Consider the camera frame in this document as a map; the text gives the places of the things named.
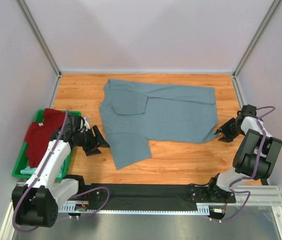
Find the blue grey t shirt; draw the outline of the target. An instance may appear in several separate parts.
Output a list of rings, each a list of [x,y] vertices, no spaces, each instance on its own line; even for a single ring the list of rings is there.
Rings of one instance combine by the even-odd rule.
[[[149,141],[203,144],[218,125],[215,89],[109,79],[99,107],[116,169],[151,158]]]

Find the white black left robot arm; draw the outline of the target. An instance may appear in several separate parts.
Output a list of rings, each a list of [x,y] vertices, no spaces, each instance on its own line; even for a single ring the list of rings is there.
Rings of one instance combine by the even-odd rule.
[[[13,203],[12,226],[18,232],[20,226],[30,226],[30,232],[38,227],[52,227],[58,210],[68,200],[82,200],[91,192],[107,187],[87,189],[81,175],[66,175],[54,185],[57,173],[74,147],[82,147],[88,154],[100,154],[99,148],[109,148],[98,126],[88,128],[64,126],[55,130],[48,138],[46,152],[34,174],[23,186],[16,186],[11,194]]]

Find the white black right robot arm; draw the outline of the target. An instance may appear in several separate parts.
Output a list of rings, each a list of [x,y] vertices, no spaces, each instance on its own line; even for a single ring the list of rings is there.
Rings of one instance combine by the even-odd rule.
[[[206,188],[206,196],[212,202],[228,198],[237,186],[245,182],[268,179],[280,154],[282,140],[268,133],[260,118],[246,116],[238,127],[244,139],[232,167],[211,178]]]

